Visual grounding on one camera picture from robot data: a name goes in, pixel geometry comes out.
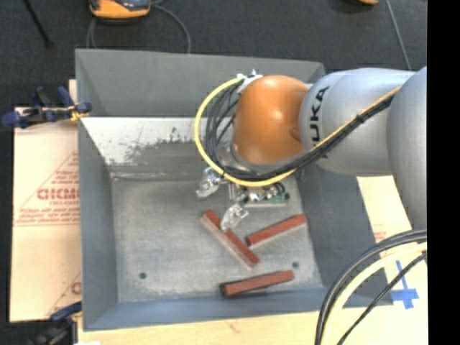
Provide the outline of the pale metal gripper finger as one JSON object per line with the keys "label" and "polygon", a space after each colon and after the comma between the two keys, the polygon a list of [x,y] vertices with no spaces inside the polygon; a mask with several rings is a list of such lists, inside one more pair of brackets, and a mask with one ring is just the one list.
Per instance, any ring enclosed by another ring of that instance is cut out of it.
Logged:
{"label": "pale metal gripper finger", "polygon": [[248,210],[241,203],[233,203],[224,213],[220,229],[222,231],[234,229],[248,215]]}
{"label": "pale metal gripper finger", "polygon": [[220,183],[221,176],[212,167],[205,167],[195,193],[198,198],[207,198],[219,189]]}

